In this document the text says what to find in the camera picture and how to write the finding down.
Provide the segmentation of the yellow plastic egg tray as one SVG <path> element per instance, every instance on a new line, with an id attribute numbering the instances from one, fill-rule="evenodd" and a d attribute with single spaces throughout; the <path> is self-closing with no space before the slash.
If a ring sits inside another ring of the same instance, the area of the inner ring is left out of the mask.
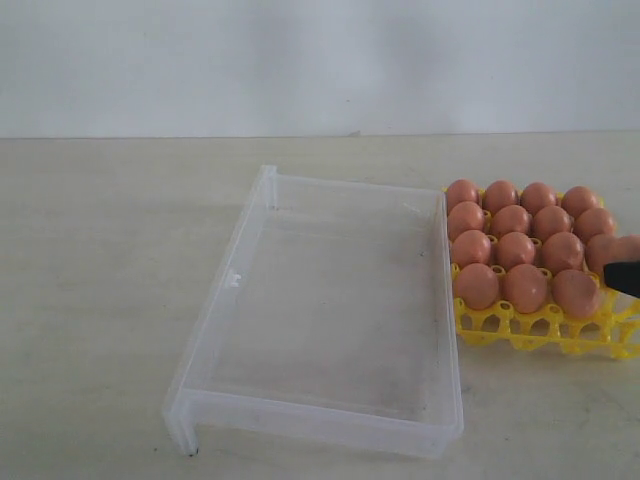
<path id="1" fill-rule="evenodd" d="M 541 248 L 544 242 L 535 238 L 531 230 L 527 235 L 534 243 L 536 254 L 534 263 L 547 279 L 547 298 L 544 305 L 536 312 L 523 314 L 517 312 L 513 305 L 502 295 L 503 280 L 508 271 L 497 264 L 496 246 L 500 239 L 490 234 L 493 216 L 483 208 L 485 189 L 478 187 L 480 203 L 485 214 L 484 230 L 491 241 L 491 258 L 489 266 L 497 275 L 500 285 L 499 297 L 489 308 L 473 310 L 468 308 L 461 298 L 455 298 L 453 282 L 463 269 L 451 261 L 452 298 L 456 330 L 469 344 L 488 345 L 504 340 L 517 350 L 531 351 L 545 345 L 556 345 L 565 354 L 582 355 L 593 351 L 607 352 L 615 359 L 634 358 L 639 354 L 639 297 L 632 297 L 611 288 L 604 283 L 604 273 L 600 277 L 591 272 L 585 261 L 582 272 L 588 274 L 599 287 L 600 302 L 597 311 L 588 318 L 572 318 L 567 316 L 555 303 L 552 296 L 552 281 L 556 275 L 542 266 Z"/>

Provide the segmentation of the clear plastic storage box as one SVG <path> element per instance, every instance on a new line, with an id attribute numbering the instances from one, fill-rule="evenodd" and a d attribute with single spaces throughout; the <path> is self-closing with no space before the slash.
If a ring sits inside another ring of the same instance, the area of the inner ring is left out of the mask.
<path id="1" fill-rule="evenodd" d="M 263 166 L 163 408 L 256 431 L 436 458 L 464 428 L 445 197 Z"/>

